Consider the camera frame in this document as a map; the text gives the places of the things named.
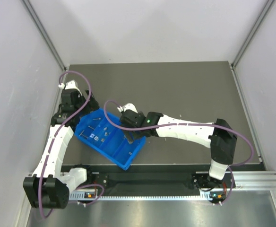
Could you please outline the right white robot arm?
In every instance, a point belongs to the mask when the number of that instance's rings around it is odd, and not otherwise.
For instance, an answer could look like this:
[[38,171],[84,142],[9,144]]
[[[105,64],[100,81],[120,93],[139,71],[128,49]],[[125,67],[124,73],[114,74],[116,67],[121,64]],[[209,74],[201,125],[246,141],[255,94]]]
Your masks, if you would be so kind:
[[227,168],[233,164],[237,136],[225,130],[230,129],[223,119],[215,123],[190,122],[172,118],[168,115],[149,112],[144,115],[137,111],[132,103],[117,107],[121,113],[120,126],[132,128],[132,131],[122,129],[129,143],[142,137],[175,138],[195,142],[211,152],[211,166],[208,173],[210,181],[222,181]]

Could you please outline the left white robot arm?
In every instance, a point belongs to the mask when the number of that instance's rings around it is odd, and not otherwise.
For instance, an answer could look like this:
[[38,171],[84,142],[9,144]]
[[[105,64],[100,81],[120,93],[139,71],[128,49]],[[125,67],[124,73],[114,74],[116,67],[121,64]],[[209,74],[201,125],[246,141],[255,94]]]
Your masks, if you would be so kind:
[[51,118],[51,126],[42,158],[31,176],[23,181],[23,188],[32,208],[63,209],[69,195],[87,180],[87,169],[75,166],[61,175],[63,159],[71,138],[82,117],[99,109],[93,94],[87,101],[76,81],[61,84],[61,103]]

